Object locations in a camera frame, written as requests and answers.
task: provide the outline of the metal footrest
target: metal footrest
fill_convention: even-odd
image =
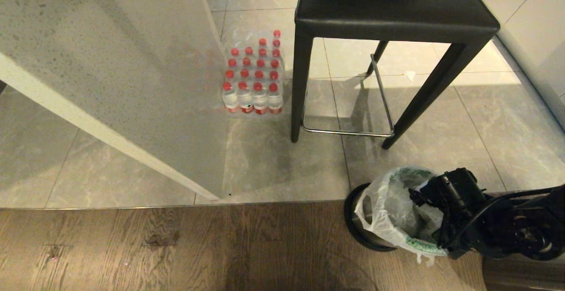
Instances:
[[[302,113],[302,122],[301,122],[304,130],[308,131],[308,132],[316,132],[316,133],[343,134],[343,135],[346,135],[346,136],[373,136],[373,137],[376,137],[376,138],[392,138],[392,136],[394,136],[394,124],[393,124],[392,118],[390,116],[390,110],[388,108],[387,98],[385,97],[385,91],[383,89],[383,81],[381,80],[381,75],[379,74],[379,70],[377,68],[377,63],[375,61],[373,54],[371,54],[371,64],[373,64],[373,69],[375,70],[375,76],[377,76],[377,82],[379,83],[379,90],[381,91],[381,97],[383,98],[383,105],[384,105],[384,108],[385,108],[385,112],[387,114],[387,119],[388,119],[389,126],[390,126],[390,132],[373,133],[373,132],[319,130],[318,128],[308,128],[304,124],[305,111]]]

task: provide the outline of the wooden floor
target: wooden floor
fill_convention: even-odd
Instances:
[[[0,210],[1,290],[485,290],[481,258],[427,268],[349,235],[343,202]]]

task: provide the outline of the bottle label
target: bottle label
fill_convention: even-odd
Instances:
[[[253,105],[252,104],[245,104],[241,106],[241,111],[244,113],[253,112]]]
[[[283,111],[283,108],[282,108],[282,106],[279,106],[279,108],[269,108],[269,111],[272,114],[278,114],[278,113],[281,113]]]
[[[235,106],[234,108],[228,108],[228,107],[226,106],[226,108],[228,109],[228,111],[229,111],[230,113],[235,113],[235,112],[237,112],[237,111],[239,110],[239,106]]]
[[[261,106],[261,107],[255,107],[255,112],[257,112],[258,114],[265,114],[267,112],[267,107],[266,106]]]

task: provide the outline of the stool leg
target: stool leg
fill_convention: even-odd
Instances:
[[[300,126],[302,125],[302,114],[304,112],[304,101],[306,95],[306,84],[308,82],[308,71],[310,68],[310,56],[312,54],[313,37],[306,34],[298,27],[294,34],[294,69],[292,72],[292,115],[290,118],[290,140],[298,142]]]
[[[443,90],[452,83],[489,40],[490,38],[471,44],[452,44],[449,47],[444,57],[437,64],[422,88],[420,88],[394,125],[394,136],[383,142],[384,149],[388,150],[392,144],[408,130],[412,123],[414,123]]]
[[[383,55],[383,53],[385,52],[385,48],[388,45],[388,40],[379,40],[379,45],[377,46],[377,49],[375,50],[375,62],[379,62],[379,59],[381,58],[381,56]],[[373,74],[373,63],[371,62],[369,64],[369,69],[367,69],[367,73],[365,74],[365,78],[367,78],[368,76],[370,76],[371,74]]]

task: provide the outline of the water bottle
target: water bottle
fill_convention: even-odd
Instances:
[[[245,48],[245,56],[249,57],[249,58],[254,56],[253,48],[251,46],[248,46],[248,47]]]
[[[270,54],[271,48],[267,45],[267,39],[266,38],[260,38],[259,39],[259,56],[258,58],[267,58],[268,55]]]
[[[248,69],[242,69],[240,71],[240,81],[245,81],[248,87],[253,87],[254,80],[251,76],[249,76]]]
[[[271,52],[271,57],[273,60],[278,60],[279,61],[279,65],[281,68],[281,72],[284,72],[284,60],[283,57],[281,56],[281,51],[278,48],[273,49],[273,51]]]
[[[280,49],[281,48],[281,31],[280,30],[275,30],[273,32],[273,40],[271,41],[272,43],[272,49]]]
[[[245,81],[240,81],[237,98],[240,102],[241,111],[244,113],[253,112],[253,96]]]
[[[271,78],[271,82],[277,85],[277,89],[282,94],[283,93],[283,81],[281,80],[282,76],[276,70],[272,70],[269,72],[269,77]]]
[[[269,85],[267,106],[269,111],[273,114],[281,113],[283,111],[283,94],[279,90],[279,86],[274,82]]]
[[[257,69],[264,69],[265,68],[265,59],[259,58],[257,60]]]
[[[279,79],[284,80],[284,68],[278,59],[271,60],[271,70],[279,73]]]
[[[253,107],[258,114],[265,114],[267,112],[267,92],[263,90],[263,85],[256,82],[253,85]]]
[[[240,107],[240,103],[237,100],[237,92],[232,86],[232,83],[226,81],[224,82],[224,85],[222,85],[222,88],[222,101],[224,101],[224,105],[228,111],[232,113],[237,112]]]
[[[230,51],[232,53],[232,56],[234,58],[238,58],[240,55],[240,50],[238,50],[237,48],[233,47],[232,50]]]
[[[251,63],[252,63],[251,58],[246,57],[246,58],[244,58],[241,62],[242,62],[242,64],[243,64],[244,67],[247,67],[247,68],[250,68],[250,67],[251,67]]]
[[[236,81],[236,74],[233,70],[226,70],[226,82],[230,84]]]
[[[237,72],[239,70],[239,67],[237,66],[236,58],[228,59],[228,66],[229,66],[230,70],[233,70],[234,72]]]
[[[262,85],[265,85],[265,84],[266,84],[266,81],[265,81],[265,78],[264,78],[264,73],[263,73],[262,70],[256,70],[256,71],[255,71],[255,81],[254,81],[254,84],[255,84],[255,82],[259,82],[259,83],[261,83]]]

